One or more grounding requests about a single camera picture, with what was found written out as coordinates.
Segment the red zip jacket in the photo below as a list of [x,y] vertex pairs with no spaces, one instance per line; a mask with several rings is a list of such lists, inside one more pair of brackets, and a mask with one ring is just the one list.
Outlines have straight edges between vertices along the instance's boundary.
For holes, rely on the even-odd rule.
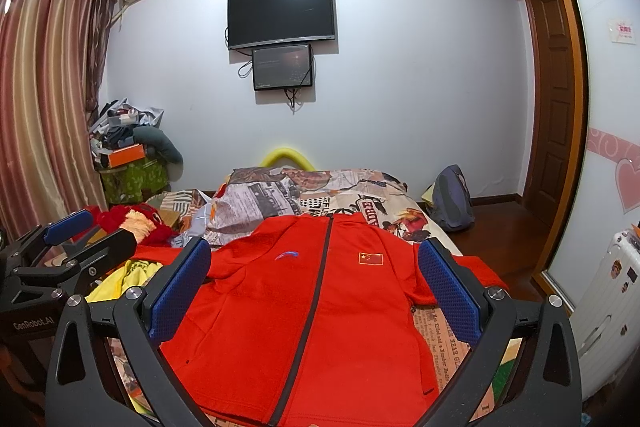
[[281,216],[213,252],[163,356],[202,410],[275,426],[411,426],[439,394],[412,311],[418,248],[359,215]]

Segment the yellow printed garment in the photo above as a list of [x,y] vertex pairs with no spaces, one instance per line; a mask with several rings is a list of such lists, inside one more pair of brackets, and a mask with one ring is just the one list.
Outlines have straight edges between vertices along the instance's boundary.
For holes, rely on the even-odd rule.
[[144,287],[163,268],[160,262],[128,260],[99,283],[86,297],[88,303],[118,299],[131,287]]

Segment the white suitcase with stickers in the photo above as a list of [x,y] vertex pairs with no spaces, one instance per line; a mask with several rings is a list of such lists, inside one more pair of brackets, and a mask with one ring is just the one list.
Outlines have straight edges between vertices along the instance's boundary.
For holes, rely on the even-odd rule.
[[584,399],[612,381],[639,348],[639,286],[639,237],[623,230],[570,316]]

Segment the red plush toy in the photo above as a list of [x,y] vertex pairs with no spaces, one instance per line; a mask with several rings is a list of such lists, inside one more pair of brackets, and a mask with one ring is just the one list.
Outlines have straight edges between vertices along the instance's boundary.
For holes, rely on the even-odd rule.
[[138,244],[145,246],[167,246],[178,236],[178,231],[168,225],[160,212],[145,204],[116,205],[109,210],[98,206],[85,207],[92,216],[92,224],[97,225],[106,234],[119,229],[134,234]]

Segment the orange box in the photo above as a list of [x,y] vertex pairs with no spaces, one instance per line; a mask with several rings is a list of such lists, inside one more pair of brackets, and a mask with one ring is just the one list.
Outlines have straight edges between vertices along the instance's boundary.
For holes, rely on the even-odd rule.
[[99,159],[99,166],[102,168],[117,168],[143,158],[145,158],[143,145],[134,144],[119,150],[109,150],[106,154],[102,154]]

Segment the blue grey backpack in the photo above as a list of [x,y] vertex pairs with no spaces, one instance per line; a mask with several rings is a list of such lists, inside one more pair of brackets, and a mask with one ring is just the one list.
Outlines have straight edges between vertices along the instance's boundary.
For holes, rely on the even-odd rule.
[[446,232],[461,232],[474,225],[469,187],[458,165],[446,167],[437,176],[431,216]]

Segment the grey patterned folded quilt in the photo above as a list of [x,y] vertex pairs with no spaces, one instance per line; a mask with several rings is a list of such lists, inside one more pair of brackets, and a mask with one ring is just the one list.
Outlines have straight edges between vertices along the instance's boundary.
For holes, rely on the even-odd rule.
[[181,248],[193,237],[201,237],[214,249],[220,248],[249,236],[268,218],[300,215],[299,194],[299,188],[288,178],[233,183],[214,197],[195,191],[198,199],[194,210],[188,212],[189,224],[171,239],[170,245]]

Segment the newspaper print bed cover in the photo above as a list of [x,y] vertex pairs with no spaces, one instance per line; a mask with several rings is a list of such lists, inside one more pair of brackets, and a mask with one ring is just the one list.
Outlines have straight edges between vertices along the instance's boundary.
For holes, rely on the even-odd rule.
[[[388,174],[374,170],[238,169],[231,173],[227,182],[214,196],[220,196],[224,193],[224,188],[233,183],[282,181],[284,178],[288,178],[299,188],[298,203],[302,210],[299,216],[359,215],[372,227],[382,229],[405,242],[414,244],[416,248],[430,237],[445,238],[442,228],[428,219],[418,204],[409,197],[404,184]],[[179,249],[170,244],[167,246],[139,244],[137,254],[132,260],[168,265],[176,257]],[[432,352],[438,389],[441,392],[449,381],[451,373],[465,356],[466,349],[462,343],[456,343],[451,351],[442,350],[442,343],[451,336],[446,325],[437,323],[432,329],[424,329],[421,326],[423,317],[433,314],[435,307],[436,301],[431,307],[416,307],[412,315],[416,329]],[[217,425],[267,426],[205,414]]]

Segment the striped pink curtain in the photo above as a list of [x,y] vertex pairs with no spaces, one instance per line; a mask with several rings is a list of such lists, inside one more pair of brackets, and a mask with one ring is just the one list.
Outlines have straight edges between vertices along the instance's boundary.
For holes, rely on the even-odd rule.
[[11,239],[106,205],[92,165],[117,0],[1,0],[1,225]]

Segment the wooden door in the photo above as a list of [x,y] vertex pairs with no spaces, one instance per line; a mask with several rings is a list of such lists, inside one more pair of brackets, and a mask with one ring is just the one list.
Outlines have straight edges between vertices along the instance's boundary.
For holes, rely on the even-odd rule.
[[565,185],[574,120],[574,62],[563,0],[525,0],[532,28],[534,133],[524,204],[552,225]]

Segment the yellow foam tube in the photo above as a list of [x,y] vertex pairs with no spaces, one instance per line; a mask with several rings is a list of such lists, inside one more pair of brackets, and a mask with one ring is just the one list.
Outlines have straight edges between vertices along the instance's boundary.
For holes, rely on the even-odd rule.
[[300,170],[314,171],[314,165],[311,164],[308,158],[298,150],[287,146],[280,146],[269,152],[260,165],[262,167],[274,167],[281,161],[288,161]]

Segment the white sliding wardrobe door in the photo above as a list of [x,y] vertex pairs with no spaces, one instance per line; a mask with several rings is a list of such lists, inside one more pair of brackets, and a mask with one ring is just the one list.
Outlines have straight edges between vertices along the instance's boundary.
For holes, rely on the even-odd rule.
[[576,0],[587,57],[586,151],[547,275],[572,305],[612,236],[639,221],[639,0]]

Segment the small wall monitor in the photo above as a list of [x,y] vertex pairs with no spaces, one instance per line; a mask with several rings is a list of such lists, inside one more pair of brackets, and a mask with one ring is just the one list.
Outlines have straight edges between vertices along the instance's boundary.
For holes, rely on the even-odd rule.
[[252,73],[255,91],[311,87],[314,83],[312,47],[303,43],[254,49]]

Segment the large wall television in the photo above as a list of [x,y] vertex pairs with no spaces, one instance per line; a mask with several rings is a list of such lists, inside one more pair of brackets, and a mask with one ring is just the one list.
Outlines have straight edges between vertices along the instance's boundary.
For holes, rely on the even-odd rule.
[[334,0],[228,0],[229,49],[335,38]]

